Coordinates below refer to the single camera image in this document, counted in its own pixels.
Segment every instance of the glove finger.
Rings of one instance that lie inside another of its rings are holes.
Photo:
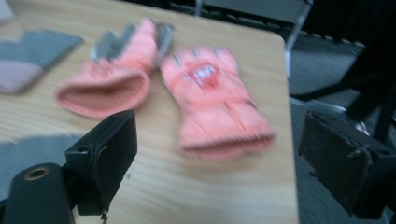
[[[196,61],[193,52],[188,48],[178,49],[175,53],[176,60],[180,64],[181,67],[186,66],[186,64]]]
[[[225,69],[233,69],[235,73],[238,72],[238,65],[231,50],[227,47],[217,47],[214,49],[218,57],[219,65]]]
[[[131,35],[134,33],[134,30],[135,28],[132,24],[127,24],[124,27],[121,37],[117,39],[117,44],[123,47],[128,42]]]
[[[160,66],[163,57],[171,48],[173,40],[174,26],[172,24],[158,24],[157,25],[157,66]]]
[[[176,54],[169,55],[163,59],[161,62],[161,71],[164,76],[175,73],[181,69],[181,64],[179,62],[178,56]]]
[[[118,57],[119,65],[129,66],[136,62],[144,64],[146,69],[152,67],[157,58],[157,30],[154,21],[144,19],[141,21],[128,43]]]
[[[91,51],[91,59],[98,62],[100,59],[110,60],[113,54],[112,45],[116,42],[116,36],[107,31],[102,35],[101,40],[93,47]]]
[[[192,52],[193,52],[194,57],[198,60],[207,60],[210,62],[217,61],[215,52],[208,45],[197,46],[197,47],[193,48]]]

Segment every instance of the gray glove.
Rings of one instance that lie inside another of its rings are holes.
[[[21,91],[80,42],[79,36],[51,30],[26,31],[18,42],[0,41],[0,92]]]

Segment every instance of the metal grommet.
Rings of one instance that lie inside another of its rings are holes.
[[[48,167],[41,166],[33,170],[30,170],[28,173],[26,173],[24,179],[27,181],[37,180],[49,173],[50,173],[50,169]]]

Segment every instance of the chair leg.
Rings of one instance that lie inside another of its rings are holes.
[[[396,106],[396,81],[393,81],[389,90],[389,96],[385,99],[375,127],[374,139],[386,143],[389,125],[391,124],[393,111]]]
[[[289,35],[289,38],[286,42],[285,58],[286,58],[286,75],[288,76],[288,78],[290,78],[290,72],[291,72],[290,71],[291,50],[297,40],[299,33],[301,32],[301,29],[303,28],[305,19],[308,16],[308,13],[311,10],[312,5],[313,5],[313,0],[305,0],[305,5],[302,8],[301,13],[297,18],[297,21],[294,24],[293,29],[291,30],[291,34]]]
[[[203,0],[195,0],[195,13],[194,16],[200,17],[202,11]]]

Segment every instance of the wood grain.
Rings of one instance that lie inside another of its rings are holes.
[[[16,20],[0,26],[0,39],[24,29],[48,28],[80,35],[84,44],[53,66],[23,94],[0,95],[0,140],[32,135],[86,133],[99,120],[56,104],[58,86],[89,59],[109,29],[119,33],[142,18],[173,23],[173,49],[199,44],[229,47],[276,141],[258,156],[229,162],[191,161],[176,151],[181,122],[177,104],[152,76],[148,100],[136,110],[138,154],[109,212],[110,223],[298,223],[290,108],[283,40],[274,34],[129,3],[99,0],[14,0]],[[80,217],[77,223],[99,223]]]

